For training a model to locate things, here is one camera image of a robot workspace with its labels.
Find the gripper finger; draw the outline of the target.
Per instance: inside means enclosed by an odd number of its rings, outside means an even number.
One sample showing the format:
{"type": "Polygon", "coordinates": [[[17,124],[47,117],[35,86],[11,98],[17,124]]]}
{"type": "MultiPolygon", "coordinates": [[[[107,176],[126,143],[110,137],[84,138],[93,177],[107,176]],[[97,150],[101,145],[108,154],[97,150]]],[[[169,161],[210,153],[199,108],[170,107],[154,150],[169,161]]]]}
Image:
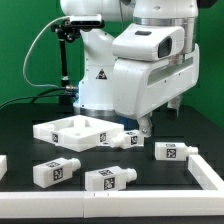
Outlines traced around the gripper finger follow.
{"type": "Polygon", "coordinates": [[[146,138],[150,137],[152,134],[152,122],[151,118],[146,115],[138,119],[139,130],[142,135],[146,138]]]}
{"type": "Polygon", "coordinates": [[[171,99],[167,105],[168,111],[172,112],[175,116],[178,116],[179,109],[181,106],[181,101],[182,101],[181,95],[178,95],[178,96],[174,97],[173,99],[171,99]]]}

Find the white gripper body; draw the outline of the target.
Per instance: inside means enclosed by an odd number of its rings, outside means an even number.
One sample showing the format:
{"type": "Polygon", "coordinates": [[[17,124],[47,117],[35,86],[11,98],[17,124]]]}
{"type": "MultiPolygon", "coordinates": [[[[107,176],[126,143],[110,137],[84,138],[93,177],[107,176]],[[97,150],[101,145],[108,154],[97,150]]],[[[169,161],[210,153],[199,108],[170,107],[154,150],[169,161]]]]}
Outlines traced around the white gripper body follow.
{"type": "Polygon", "coordinates": [[[169,59],[118,59],[113,70],[113,107],[120,116],[139,119],[192,88],[198,76],[198,45],[183,63],[173,66],[169,59]]]}

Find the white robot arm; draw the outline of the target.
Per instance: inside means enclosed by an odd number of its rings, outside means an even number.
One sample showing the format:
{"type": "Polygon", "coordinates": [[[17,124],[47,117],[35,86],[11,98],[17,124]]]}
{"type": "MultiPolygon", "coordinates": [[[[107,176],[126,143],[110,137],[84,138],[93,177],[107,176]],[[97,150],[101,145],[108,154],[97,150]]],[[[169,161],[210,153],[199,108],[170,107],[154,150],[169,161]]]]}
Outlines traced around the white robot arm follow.
{"type": "Polygon", "coordinates": [[[152,112],[163,104],[178,109],[197,83],[197,0],[60,0],[60,6],[84,42],[75,108],[133,119],[150,136],[152,112]]]}

